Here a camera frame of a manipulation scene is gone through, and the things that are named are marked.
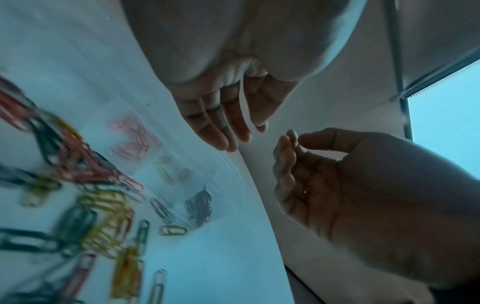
blue sky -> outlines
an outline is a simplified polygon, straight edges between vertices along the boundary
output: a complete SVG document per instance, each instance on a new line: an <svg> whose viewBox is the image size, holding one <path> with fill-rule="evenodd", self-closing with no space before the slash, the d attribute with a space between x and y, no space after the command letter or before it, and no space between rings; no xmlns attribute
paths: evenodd
<svg viewBox="0 0 480 304"><path fill-rule="evenodd" d="M480 61L408 99L413 141L480 178Z"/></svg>

skin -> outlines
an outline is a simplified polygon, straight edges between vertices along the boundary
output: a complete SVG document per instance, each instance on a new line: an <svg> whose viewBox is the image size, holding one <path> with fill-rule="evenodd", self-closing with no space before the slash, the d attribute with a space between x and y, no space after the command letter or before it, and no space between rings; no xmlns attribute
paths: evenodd
<svg viewBox="0 0 480 304"><path fill-rule="evenodd" d="M233 152L340 52L367 0L121 0L130 27L180 114Z"/></svg>
<svg viewBox="0 0 480 304"><path fill-rule="evenodd" d="M273 154L280 208L315 236L433 287L478 278L480 182L458 166L395 136L340 129L290 130Z"/></svg>

window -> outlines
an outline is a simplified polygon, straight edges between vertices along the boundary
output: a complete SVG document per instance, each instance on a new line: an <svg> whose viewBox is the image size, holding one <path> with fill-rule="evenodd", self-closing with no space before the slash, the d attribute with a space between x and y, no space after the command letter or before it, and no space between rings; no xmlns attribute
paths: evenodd
<svg viewBox="0 0 480 304"><path fill-rule="evenodd" d="M480 61L408 98L413 141L480 178Z"/></svg>

hand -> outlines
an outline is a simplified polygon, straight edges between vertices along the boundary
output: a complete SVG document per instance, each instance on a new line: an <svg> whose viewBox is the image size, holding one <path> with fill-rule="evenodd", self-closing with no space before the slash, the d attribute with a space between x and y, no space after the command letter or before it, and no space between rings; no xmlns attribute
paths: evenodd
<svg viewBox="0 0 480 304"><path fill-rule="evenodd" d="M366 0L121 0L130 27L180 114L205 142L233 152L297 86L326 67Z"/></svg>
<svg viewBox="0 0 480 304"><path fill-rule="evenodd" d="M480 184L454 164L401 138L339 129L289 131L274 157L281 209L316 236L431 286L478 278Z"/></svg>

ceiling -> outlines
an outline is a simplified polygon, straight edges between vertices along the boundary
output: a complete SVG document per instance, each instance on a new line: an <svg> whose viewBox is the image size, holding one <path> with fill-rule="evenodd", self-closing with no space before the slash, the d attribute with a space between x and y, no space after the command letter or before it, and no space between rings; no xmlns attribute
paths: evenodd
<svg viewBox="0 0 480 304"><path fill-rule="evenodd" d="M334 62L292 94L266 134L254 134L249 145L240 147L284 263L327 303L432 302L422 284L370 269L315 238L280 212L273 194L272 152L279 136L290 128L301 134L325 127L403 136L400 105L389 101L396 92L382 2L369 1Z"/></svg>

